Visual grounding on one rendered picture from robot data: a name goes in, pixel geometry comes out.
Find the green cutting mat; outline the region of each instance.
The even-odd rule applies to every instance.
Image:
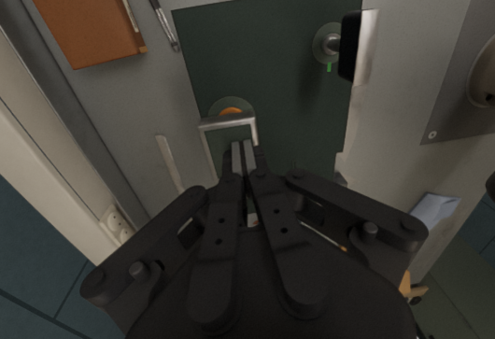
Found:
[[[236,0],[173,11],[202,117],[225,96],[253,105],[260,144],[279,175],[294,165],[332,179],[351,84],[313,56],[318,29],[362,0]]]

